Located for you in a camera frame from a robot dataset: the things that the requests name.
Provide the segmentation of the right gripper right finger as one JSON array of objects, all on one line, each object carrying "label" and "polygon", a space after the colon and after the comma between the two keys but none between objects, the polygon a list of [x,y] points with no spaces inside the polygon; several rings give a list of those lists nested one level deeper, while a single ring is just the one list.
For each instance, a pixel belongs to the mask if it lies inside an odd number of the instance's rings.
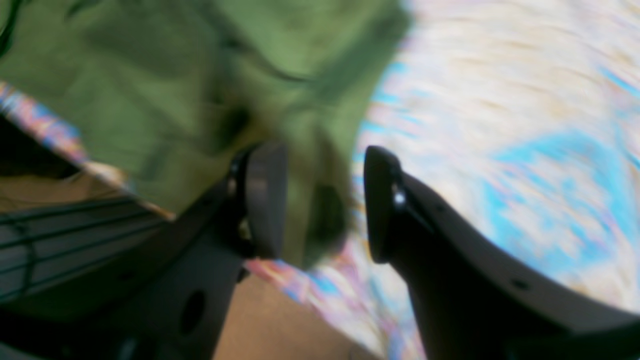
[{"label": "right gripper right finger", "polygon": [[366,148],[363,183],[370,255],[407,284],[428,359],[639,358],[638,315],[498,248],[386,148]]}]

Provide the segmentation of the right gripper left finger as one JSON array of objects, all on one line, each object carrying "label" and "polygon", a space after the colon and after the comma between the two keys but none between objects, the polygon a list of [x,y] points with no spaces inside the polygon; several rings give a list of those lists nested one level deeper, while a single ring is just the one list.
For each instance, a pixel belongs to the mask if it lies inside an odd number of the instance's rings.
[{"label": "right gripper left finger", "polygon": [[144,242],[88,272],[1,303],[9,360],[210,360],[247,259],[276,259],[288,152],[240,151],[218,183]]}]

